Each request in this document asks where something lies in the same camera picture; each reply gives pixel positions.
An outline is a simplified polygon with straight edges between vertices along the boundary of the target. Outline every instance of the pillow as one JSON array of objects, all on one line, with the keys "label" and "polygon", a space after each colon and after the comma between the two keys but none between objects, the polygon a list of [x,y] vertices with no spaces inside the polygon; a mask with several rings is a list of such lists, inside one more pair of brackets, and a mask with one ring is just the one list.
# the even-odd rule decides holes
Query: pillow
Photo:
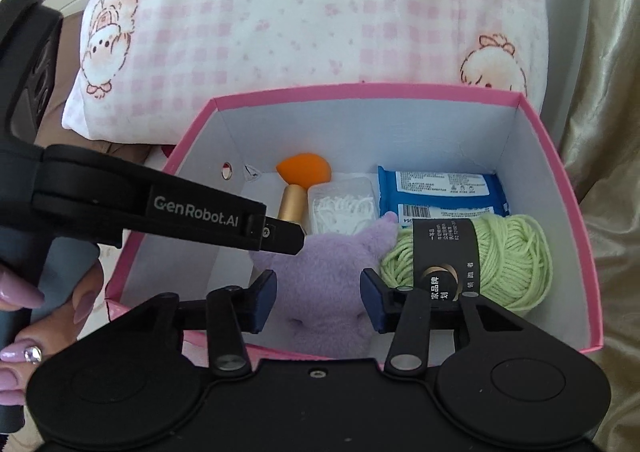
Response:
[{"label": "pillow", "polygon": [[63,125],[177,143],[211,99],[353,82],[500,87],[540,109],[544,0],[90,0]]}]

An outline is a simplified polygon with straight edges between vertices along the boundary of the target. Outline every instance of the purple plush ear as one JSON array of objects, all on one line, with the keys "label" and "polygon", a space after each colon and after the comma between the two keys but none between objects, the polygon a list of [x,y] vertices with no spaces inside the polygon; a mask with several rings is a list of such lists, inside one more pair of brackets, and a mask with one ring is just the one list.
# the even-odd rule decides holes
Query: purple plush ear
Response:
[{"label": "purple plush ear", "polygon": [[398,242],[398,228],[398,216],[394,212],[387,212],[355,238],[373,257],[380,260]]},{"label": "purple plush ear", "polygon": [[249,252],[251,260],[254,262],[254,266],[263,272],[264,270],[270,270],[273,264],[273,257],[275,254],[272,252]]}]

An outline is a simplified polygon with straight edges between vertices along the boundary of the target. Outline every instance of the orange makeup sponge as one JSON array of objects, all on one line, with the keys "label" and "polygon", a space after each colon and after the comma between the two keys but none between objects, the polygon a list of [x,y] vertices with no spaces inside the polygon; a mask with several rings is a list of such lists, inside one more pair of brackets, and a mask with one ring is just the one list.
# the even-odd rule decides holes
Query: orange makeup sponge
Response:
[{"label": "orange makeup sponge", "polygon": [[304,153],[288,158],[276,166],[278,174],[289,185],[300,185],[308,190],[318,183],[331,181],[331,166],[318,155]]}]

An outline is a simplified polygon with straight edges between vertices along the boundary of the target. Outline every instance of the purple plush toy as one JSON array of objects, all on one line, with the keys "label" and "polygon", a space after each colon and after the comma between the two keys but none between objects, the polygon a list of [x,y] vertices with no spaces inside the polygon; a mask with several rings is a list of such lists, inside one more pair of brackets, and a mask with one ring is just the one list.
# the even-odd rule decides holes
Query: purple plush toy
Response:
[{"label": "purple plush toy", "polygon": [[293,334],[289,351],[329,358],[363,358],[373,327],[360,299],[360,272],[377,269],[398,240],[398,217],[388,212],[354,236],[311,235],[298,255],[252,253],[261,272],[278,278],[279,312]]}]

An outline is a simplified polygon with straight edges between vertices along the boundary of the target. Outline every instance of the pink box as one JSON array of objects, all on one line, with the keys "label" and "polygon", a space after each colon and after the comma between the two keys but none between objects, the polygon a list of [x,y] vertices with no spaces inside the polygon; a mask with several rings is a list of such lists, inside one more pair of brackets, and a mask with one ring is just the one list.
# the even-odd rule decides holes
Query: pink box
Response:
[{"label": "pink box", "polygon": [[[558,153],[523,95],[467,86],[353,84],[216,98],[193,122],[164,172],[257,199],[268,215],[276,215],[285,184],[275,166],[302,152],[323,156],[334,172],[370,177],[376,191],[378,165],[497,172],[511,212],[533,216],[552,253],[551,291],[527,320],[577,350],[602,346],[588,235]],[[220,172],[224,163],[235,171],[228,181]],[[260,177],[247,181],[245,165]],[[133,233],[106,290],[110,316],[165,291],[193,300],[222,286],[247,286],[252,268],[245,251]],[[284,326],[272,318],[261,334],[246,337],[254,363],[267,355],[300,358],[290,353]],[[206,355],[197,352],[206,345],[203,334],[185,338],[194,361]],[[432,340],[437,364],[452,348],[446,336]],[[389,343],[390,336],[376,336],[370,356],[383,361]]]}]

